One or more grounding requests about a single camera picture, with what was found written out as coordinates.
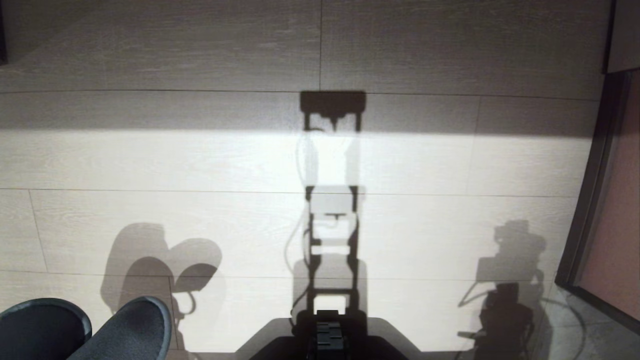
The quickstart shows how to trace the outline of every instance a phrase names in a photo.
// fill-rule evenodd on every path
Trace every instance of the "wooden floor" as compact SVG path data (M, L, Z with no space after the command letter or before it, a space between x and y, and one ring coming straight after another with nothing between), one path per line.
M3 0L0 308L61 297L98 329L142 294L183 317L184 289L200 289L170 357L236 352L291 316L311 166L299 92L359 90L345 164L367 314L423 352L457 352L473 347L458 332L481 328L483 293L515 282L530 350L569 358L581 328L567 306L587 330L611 323L552 284L609 5ZM194 264L217 271L202 284ZM480 297L459 306L476 279ZM590 359L615 359L594 341Z

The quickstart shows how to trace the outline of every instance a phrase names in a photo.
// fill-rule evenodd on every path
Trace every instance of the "pink wall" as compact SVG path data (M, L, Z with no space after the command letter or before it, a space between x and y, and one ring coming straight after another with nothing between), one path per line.
M612 160L580 286L640 320L640 71Z

